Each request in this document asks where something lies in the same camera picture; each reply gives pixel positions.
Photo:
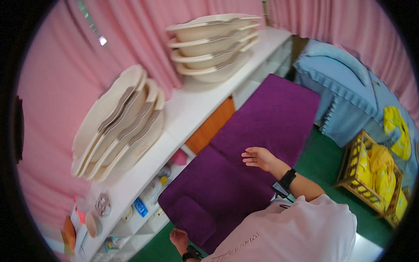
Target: wrist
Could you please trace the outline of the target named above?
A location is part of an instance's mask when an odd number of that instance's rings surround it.
[[[177,250],[178,250],[178,252],[181,256],[188,253],[188,250],[186,249],[186,247],[185,248],[183,248],[183,247],[182,248],[177,248]]]
[[[271,167],[272,168],[269,170],[269,172],[275,177],[277,181],[281,180],[285,173],[291,169],[289,165],[279,159],[275,159]]]

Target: orange panel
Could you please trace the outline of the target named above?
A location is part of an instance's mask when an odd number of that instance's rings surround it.
[[[204,147],[206,147],[211,139],[223,127],[225,123],[233,116],[234,103],[230,96],[225,100],[212,115],[198,128],[195,133],[186,141],[186,145],[195,153],[198,154]]]

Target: pink curtain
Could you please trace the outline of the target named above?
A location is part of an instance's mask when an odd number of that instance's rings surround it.
[[[374,0],[268,0],[272,27],[357,57],[394,93],[419,128],[419,94],[403,43]]]
[[[218,13],[263,17],[260,0],[85,3],[107,43],[101,46],[77,1],[61,0],[37,32],[18,84],[25,127],[23,160],[18,164],[21,188],[35,221],[60,229],[73,196],[86,196],[91,184],[70,174],[74,136],[112,80],[140,63],[169,99],[173,88],[181,88],[181,79],[169,59],[166,26]]]

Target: wooden basket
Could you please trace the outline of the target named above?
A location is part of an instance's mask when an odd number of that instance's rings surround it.
[[[344,160],[342,161],[342,166],[339,171],[337,182],[335,185],[333,185],[333,187],[345,187],[347,190],[356,195],[359,199],[364,201],[365,204],[369,205],[372,209],[374,209],[378,213],[378,215],[376,216],[377,218],[385,218],[392,225],[392,227],[396,227],[399,223],[399,220],[394,214],[396,211],[398,196],[401,190],[401,179],[403,177],[403,173],[396,165],[394,165],[396,187],[394,189],[393,197],[391,198],[391,201],[388,204],[387,210],[383,211],[374,204],[377,201],[383,201],[383,198],[379,194],[377,194],[375,190],[371,189],[364,182],[362,182],[361,179],[358,177],[357,171],[360,164],[359,156],[361,150],[359,150],[355,155],[351,154],[351,152],[353,152],[354,149],[357,148],[357,146],[359,145],[361,147],[362,145],[364,145],[365,148],[368,150],[374,144],[377,145],[377,143],[369,135],[367,135],[364,130],[362,130],[350,143],[346,145],[344,152]],[[358,158],[358,161],[354,165],[351,165],[352,160],[355,157]],[[354,175],[350,176],[353,169],[355,169]],[[358,185],[352,184],[352,181],[354,180],[358,182]],[[359,187],[364,187],[365,191],[359,192]],[[370,196],[364,196],[364,193],[366,192],[370,192]]]

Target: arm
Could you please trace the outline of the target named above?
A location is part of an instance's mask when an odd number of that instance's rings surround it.
[[[257,166],[271,173],[278,181],[291,169],[289,165],[277,159],[266,148],[252,147],[246,148],[245,151],[241,156],[246,157],[243,159],[243,162],[247,166]],[[319,185],[299,173],[295,173],[295,178],[290,185],[290,192],[295,198],[304,195],[307,202],[325,194]]]
[[[180,229],[174,228],[170,233],[170,241],[172,241],[173,245],[175,245],[176,249],[178,250],[179,254],[183,256],[183,254],[188,253],[186,248],[188,247],[188,234]],[[186,262],[200,262],[200,259],[190,258]]]

